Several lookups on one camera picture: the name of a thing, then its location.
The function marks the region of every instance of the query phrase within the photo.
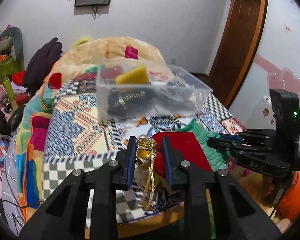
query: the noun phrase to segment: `green towel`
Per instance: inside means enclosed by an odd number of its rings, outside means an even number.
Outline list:
[[[185,128],[178,129],[177,132],[194,133],[213,171],[227,169],[226,162],[230,157],[230,152],[221,152],[219,150],[209,148],[207,145],[207,141],[210,137],[221,138],[217,132],[208,131],[200,123],[198,123],[195,118],[192,119]]]

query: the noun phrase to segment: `bed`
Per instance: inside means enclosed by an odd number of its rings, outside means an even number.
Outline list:
[[[214,132],[235,134],[244,129],[213,94],[209,95],[201,113],[174,115],[170,122],[160,124],[152,122],[154,117],[145,116],[124,122],[110,120],[100,125],[95,73],[91,70],[103,57],[151,60],[165,65],[158,49],[129,37],[85,43],[71,49],[55,63],[40,90],[26,105],[20,130],[8,150],[10,161],[6,162],[5,169],[9,171],[2,181],[6,189],[3,195],[26,206],[19,209],[4,203],[9,226],[15,233],[73,169],[91,171],[113,160],[117,152],[127,146],[129,136],[146,134],[151,137],[159,131],[174,131],[187,126],[194,118]],[[63,85],[56,89],[49,81],[60,74]],[[116,192],[119,238],[149,232],[183,217],[182,193],[156,192],[153,207],[147,212],[138,206],[141,195],[142,189],[135,181],[129,191]],[[87,236],[92,197],[93,191],[88,204]]]

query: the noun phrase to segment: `yellow sponge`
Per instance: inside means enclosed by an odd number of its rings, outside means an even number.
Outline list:
[[[148,84],[149,77],[146,66],[140,65],[125,73],[117,76],[114,80],[116,85],[119,84]]]

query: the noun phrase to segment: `dark purple cloth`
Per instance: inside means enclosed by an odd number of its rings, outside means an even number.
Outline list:
[[[39,49],[30,60],[26,73],[23,76],[22,86],[33,96],[43,84],[44,78],[49,74],[53,64],[60,58],[62,43],[53,38],[49,43]]]

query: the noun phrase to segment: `door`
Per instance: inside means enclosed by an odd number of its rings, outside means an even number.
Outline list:
[[[229,107],[249,70],[261,37],[267,0],[231,0],[221,43],[209,74],[213,94]]]

